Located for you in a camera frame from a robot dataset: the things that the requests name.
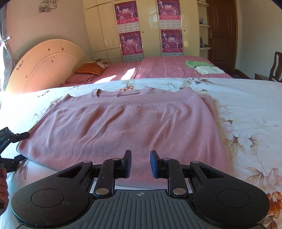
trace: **metal pin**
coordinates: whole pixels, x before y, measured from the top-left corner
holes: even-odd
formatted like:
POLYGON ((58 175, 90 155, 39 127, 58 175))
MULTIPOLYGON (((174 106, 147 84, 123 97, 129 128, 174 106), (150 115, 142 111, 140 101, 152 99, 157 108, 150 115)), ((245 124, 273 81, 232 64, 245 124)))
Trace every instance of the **metal pin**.
POLYGON ((184 188, 175 188, 172 192, 175 195, 184 195, 186 193, 186 190, 184 188))
POLYGON ((106 195, 109 193, 109 190, 106 188, 98 188, 95 192, 98 195, 106 195))

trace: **ribbed grip pad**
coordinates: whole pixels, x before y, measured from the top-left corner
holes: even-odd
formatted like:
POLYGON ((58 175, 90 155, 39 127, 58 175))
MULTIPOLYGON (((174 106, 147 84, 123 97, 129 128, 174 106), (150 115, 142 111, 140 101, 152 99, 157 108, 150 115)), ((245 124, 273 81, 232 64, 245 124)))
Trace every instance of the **ribbed grip pad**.
MULTIPOLYGON (((218 227, 201 220, 185 200, 170 198, 165 190, 117 190, 113 197, 94 201, 88 212, 80 219, 60 227, 60 229, 181 228, 216 229, 218 227)), ((29 229, 29 227, 22 225, 18 229, 29 229)))

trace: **bed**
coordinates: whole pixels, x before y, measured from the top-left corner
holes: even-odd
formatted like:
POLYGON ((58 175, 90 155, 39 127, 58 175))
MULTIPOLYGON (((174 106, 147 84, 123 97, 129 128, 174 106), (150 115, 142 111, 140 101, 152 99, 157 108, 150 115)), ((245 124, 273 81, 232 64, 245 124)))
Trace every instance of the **bed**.
MULTIPOLYGON (((100 76, 76 74, 74 70, 89 61, 84 51, 70 41, 51 39, 36 45, 19 60, 6 91, 15 94, 115 80, 202 77, 185 65, 186 60, 210 63, 207 59, 195 56, 151 57, 143 61, 111 64, 100 76), (79 83, 67 82, 69 77, 79 78, 79 83)), ((232 78, 227 73, 204 77, 232 78)))
MULTIPOLYGON (((231 78, 145 78, 58 87, 18 95, 5 92, 2 94, 0 128, 8 126, 14 133, 29 130, 50 103, 56 103, 66 94, 80 96, 95 89, 127 91, 145 86, 166 91, 190 87, 199 95, 212 97, 228 173, 267 194, 270 210, 264 226, 268 229, 282 228, 281 83, 231 78)), ((16 144, 10 144, 1 156, 13 158, 16 155, 16 144)), ((9 198, 21 187, 55 172, 33 161, 22 161, 15 173, 8 174, 9 198)), ((0 227, 14 229, 17 226, 9 206, 0 217, 0 227)))

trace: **white towel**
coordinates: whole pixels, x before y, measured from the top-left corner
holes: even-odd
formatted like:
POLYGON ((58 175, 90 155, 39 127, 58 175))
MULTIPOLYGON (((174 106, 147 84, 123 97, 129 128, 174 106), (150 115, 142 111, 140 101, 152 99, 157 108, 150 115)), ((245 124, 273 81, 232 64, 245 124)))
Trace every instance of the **white towel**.
POLYGON ((225 73, 220 68, 218 68, 218 67, 211 67, 211 66, 198 66, 198 67, 195 67, 195 70, 197 70, 202 75, 224 74, 225 73))

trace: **wooden chair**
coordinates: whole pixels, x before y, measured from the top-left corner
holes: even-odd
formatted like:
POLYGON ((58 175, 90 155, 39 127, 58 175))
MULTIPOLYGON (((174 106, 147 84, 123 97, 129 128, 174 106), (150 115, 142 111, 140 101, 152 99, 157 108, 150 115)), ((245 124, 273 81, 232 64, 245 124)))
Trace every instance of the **wooden chair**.
POLYGON ((269 78, 266 76, 260 75, 260 74, 255 74, 255 80, 269 80, 269 81, 277 81, 282 83, 282 53, 281 52, 275 52, 274 55, 274 64, 270 70, 270 75, 269 78))
POLYGON ((280 83, 282 83, 282 79, 281 79, 281 73, 282 73, 282 53, 281 52, 275 52, 275 56, 274 56, 274 64, 270 70, 270 75, 269 75, 269 81, 278 81, 280 83), (277 69, 275 71, 275 75, 274 74, 274 70, 276 67, 276 60, 277 60, 277 56, 278 58, 278 66, 277 69))

